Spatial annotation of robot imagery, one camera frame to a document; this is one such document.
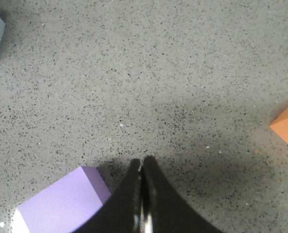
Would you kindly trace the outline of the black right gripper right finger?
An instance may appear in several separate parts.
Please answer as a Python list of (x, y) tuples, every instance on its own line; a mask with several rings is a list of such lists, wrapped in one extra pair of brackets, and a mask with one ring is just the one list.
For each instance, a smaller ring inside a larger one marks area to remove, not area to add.
[(153, 156), (141, 168), (142, 227), (145, 233), (220, 233), (171, 186)]

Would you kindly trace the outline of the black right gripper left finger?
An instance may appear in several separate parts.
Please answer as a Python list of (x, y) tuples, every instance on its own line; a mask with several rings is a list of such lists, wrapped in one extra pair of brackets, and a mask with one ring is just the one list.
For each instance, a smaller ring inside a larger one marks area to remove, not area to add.
[(139, 233), (141, 162), (133, 159), (123, 180), (105, 204), (76, 233)]

